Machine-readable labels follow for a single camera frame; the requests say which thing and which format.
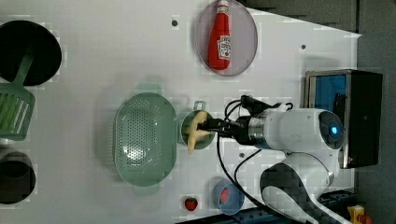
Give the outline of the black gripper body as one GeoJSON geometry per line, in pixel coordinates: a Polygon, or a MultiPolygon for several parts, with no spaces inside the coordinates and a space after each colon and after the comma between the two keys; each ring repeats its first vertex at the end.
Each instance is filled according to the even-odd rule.
{"type": "Polygon", "coordinates": [[[250,145],[251,141],[248,136],[249,116],[239,117],[237,120],[218,122],[218,134],[220,137],[232,138],[240,145],[250,145]]]}

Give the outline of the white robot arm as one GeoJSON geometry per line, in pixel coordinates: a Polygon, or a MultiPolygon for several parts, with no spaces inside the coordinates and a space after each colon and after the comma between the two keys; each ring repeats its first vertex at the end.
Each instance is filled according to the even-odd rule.
{"type": "Polygon", "coordinates": [[[351,224],[318,201],[340,170],[344,128],[333,112],[281,105],[250,109],[234,121],[206,119],[198,128],[285,154],[261,173],[260,193],[267,207],[303,224],[351,224]]]}

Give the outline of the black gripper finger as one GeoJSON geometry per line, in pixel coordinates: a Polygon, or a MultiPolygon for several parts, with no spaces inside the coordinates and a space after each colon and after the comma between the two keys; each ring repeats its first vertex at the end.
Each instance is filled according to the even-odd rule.
{"type": "Polygon", "coordinates": [[[197,126],[198,130],[208,132],[218,132],[221,129],[223,121],[221,119],[207,119],[197,126]]]}

